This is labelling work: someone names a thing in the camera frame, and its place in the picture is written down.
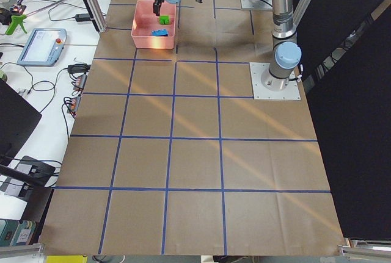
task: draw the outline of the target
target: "brown paper surface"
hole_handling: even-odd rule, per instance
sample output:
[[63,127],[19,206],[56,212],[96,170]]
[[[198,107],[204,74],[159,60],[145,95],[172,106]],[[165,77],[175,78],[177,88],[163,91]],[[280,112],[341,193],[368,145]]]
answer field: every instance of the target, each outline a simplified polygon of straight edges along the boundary
[[270,61],[271,13],[182,0],[176,47],[136,49],[136,2],[109,8],[46,252],[337,254],[343,237],[302,86],[301,101],[252,99],[248,63]]

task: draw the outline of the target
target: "black wall panel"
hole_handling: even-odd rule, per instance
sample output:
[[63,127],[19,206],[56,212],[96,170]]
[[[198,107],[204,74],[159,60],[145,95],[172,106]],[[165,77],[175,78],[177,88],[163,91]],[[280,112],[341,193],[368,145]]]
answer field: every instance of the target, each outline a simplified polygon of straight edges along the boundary
[[345,237],[391,239],[391,7],[307,99]]
[[[304,79],[372,12],[383,0],[312,0],[298,26],[302,48]],[[296,7],[299,0],[293,0]]]

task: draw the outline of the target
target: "tablet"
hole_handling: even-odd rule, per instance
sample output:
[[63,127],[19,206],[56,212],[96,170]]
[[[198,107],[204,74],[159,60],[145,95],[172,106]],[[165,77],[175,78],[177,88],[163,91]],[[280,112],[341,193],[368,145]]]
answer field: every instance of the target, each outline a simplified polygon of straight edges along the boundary
[[23,66],[53,66],[64,48],[67,39],[65,29],[35,28],[18,59]]

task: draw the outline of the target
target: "pink bin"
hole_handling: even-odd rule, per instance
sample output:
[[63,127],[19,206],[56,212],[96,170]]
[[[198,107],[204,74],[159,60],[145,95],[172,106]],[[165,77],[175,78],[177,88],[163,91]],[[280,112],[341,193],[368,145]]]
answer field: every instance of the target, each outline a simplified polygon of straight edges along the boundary
[[[153,13],[152,0],[138,0],[132,26],[132,38],[137,48],[172,49],[175,38],[175,16],[177,6],[164,2],[160,15],[169,15],[170,24],[160,25],[159,17]],[[169,36],[152,36],[153,30],[166,29]]]

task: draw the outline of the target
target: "white table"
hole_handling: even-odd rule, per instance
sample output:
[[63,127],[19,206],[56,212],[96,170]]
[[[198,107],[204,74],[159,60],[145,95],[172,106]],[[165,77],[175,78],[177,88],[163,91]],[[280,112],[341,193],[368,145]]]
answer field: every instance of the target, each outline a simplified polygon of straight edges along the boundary
[[[111,0],[98,0],[100,3],[102,12],[106,13],[109,8]],[[82,0],[69,0],[70,4],[75,4],[84,7]],[[33,12],[39,8],[48,5],[48,2],[39,1],[25,1],[23,4],[27,5],[26,13]],[[66,18],[74,16],[77,13],[86,13],[86,10],[77,9],[60,5],[56,10],[53,10],[53,18]],[[99,41],[99,34],[95,31],[91,22],[77,23],[75,20],[52,22],[49,20],[48,11],[40,12],[34,16],[31,16],[25,20],[25,27],[28,34],[18,28],[11,36],[0,35],[0,43],[17,43],[24,45],[30,35],[33,28],[65,28],[67,30],[67,41],[60,55],[59,60],[53,67],[28,67],[28,70],[34,76],[34,82],[41,80],[49,80],[54,82],[58,72],[66,68],[68,65],[74,64],[75,59],[77,62],[84,62],[91,64],[93,55],[95,53],[96,45]],[[3,34],[6,30],[6,26],[0,26],[0,34]],[[16,62],[21,53],[21,48],[11,46],[0,46],[0,51],[4,53],[2,63]],[[18,88],[30,88],[31,77],[18,65],[6,65],[4,72],[8,75],[9,80],[7,83],[17,90]],[[42,84],[38,88],[50,88],[50,85],[44,86]],[[16,155],[16,158],[22,158],[25,155],[31,156],[38,160],[58,160],[62,161],[67,147],[68,139],[65,128],[64,117],[61,112],[61,105],[65,96],[71,96],[73,86],[71,80],[68,77],[66,71],[61,72],[58,83],[56,85],[56,95],[52,103],[43,111],[42,119],[40,120],[35,131],[30,138],[24,144],[20,152]],[[32,104],[37,110],[41,110],[51,99],[53,91],[48,92],[35,92],[26,97],[26,100]],[[73,126],[73,119],[70,115],[66,114],[69,130]],[[10,166],[14,168],[17,165],[17,161],[12,161]],[[55,178],[51,178],[48,181],[48,185],[55,182]],[[0,192],[0,218],[3,219],[20,219],[26,202],[12,197],[4,195]]]

